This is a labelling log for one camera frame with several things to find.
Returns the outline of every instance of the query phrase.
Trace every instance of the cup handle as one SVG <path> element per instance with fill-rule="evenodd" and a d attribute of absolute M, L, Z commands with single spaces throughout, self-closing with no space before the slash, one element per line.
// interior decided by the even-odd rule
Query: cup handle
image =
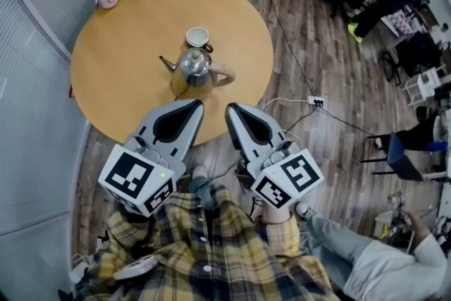
<path fill-rule="evenodd" d="M 223 87 L 224 85 L 230 84 L 236 79 L 236 73 L 232 68 L 224 66 L 223 64 L 211 64 L 211 74 L 213 76 L 213 86 Z M 218 75 L 224 75 L 225 78 L 218 80 Z"/>
<path fill-rule="evenodd" d="M 211 44 L 210 43 L 206 43 L 205 45 L 204 45 L 204 48 L 205 48 L 205 50 L 207 51 L 207 52 L 209 52 L 209 53 L 213 53 L 213 47 L 211 46 Z"/>

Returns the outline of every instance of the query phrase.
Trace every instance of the green shoe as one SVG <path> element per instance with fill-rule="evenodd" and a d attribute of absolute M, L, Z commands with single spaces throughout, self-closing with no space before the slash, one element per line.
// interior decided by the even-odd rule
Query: green shoe
<path fill-rule="evenodd" d="M 354 15 L 352 13 L 350 13 L 349 11 L 347 12 L 347 16 L 350 19 L 350 25 L 355 29 L 359 25 L 359 23 L 352 22 Z"/>
<path fill-rule="evenodd" d="M 355 35 L 355 28 L 352 27 L 350 24 L 347 26 L 347 31 L 354 37 L 357 43 L 360 44 L 363 42 L 364 38 Z"/>

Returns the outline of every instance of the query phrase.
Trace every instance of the white teacup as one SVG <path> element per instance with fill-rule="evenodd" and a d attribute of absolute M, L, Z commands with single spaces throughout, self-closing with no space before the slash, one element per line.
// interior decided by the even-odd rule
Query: white teacup
<path fill-rule="evenodd" d="M 195 48 L 204 48 L 207 52 L 211 53 L 213 47 L 209 43 L 210 34 L 204 27 L 192 27 L 186 33 L 187 43 Z"/>

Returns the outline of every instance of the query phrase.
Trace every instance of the table top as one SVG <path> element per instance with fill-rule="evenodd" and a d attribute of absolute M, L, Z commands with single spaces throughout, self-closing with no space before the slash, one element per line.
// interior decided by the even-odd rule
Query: table top
<path fill-rule="evenodd" d="M 96 10 L 78 36 L 70 67 L 84 115 L 125 142 L 151 109 L 175 100 L 172 75 L 158 57 L 177 63 L 188 49 L 186 32 L 197 26 L 210 32 L 213 62 L 231 67 L 237 78 L 202 100 L 196 144 L 223 134 L 227 105 L 257 105 L 273 70 L 271 36 L 247 0 L 119 0 L 111 10 Z"/>

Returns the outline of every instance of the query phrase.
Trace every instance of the silver kettle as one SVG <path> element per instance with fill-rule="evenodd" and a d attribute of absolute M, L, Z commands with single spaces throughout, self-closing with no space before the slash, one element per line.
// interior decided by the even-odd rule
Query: silver kettle
<path fill-rule="evenodd" d="M 171 87 L 180 99 L 198 99 L 208 96 L 215 87 L 230 84 L 236 78 L 235 72 L 227 66 L 213 63 L 210 54 L 201 48 L 188 49 L 178 65 L 159 57 L 173 73 Z"/>

